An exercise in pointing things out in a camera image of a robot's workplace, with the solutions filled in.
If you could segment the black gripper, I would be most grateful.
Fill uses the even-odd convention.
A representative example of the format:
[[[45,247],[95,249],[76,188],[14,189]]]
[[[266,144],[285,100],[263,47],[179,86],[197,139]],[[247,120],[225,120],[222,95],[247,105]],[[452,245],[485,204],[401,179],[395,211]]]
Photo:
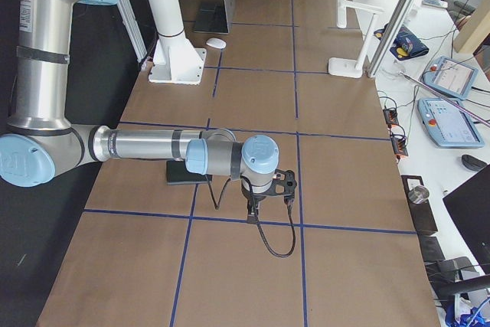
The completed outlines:
[[[257,195],[241,186],[243,196],[247,200],[247,223],[257,224],[259,222],[260,202],[263,201],[265,195]]]

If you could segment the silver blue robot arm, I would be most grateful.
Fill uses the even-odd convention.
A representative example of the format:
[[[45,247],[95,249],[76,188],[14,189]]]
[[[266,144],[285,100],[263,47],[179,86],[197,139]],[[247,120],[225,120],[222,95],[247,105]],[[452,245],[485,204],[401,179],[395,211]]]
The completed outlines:
[[[21,0],[15,110],[1,137],[1,177],[33,187],[90,162],[109,159],[182,161],[199,175],[238,180],[248,220],[279,185],[279,149],[268,136],[238,142],[226,129],[119,130],[70,123],[65,116],[70,36],[76,3],[118,0]]]

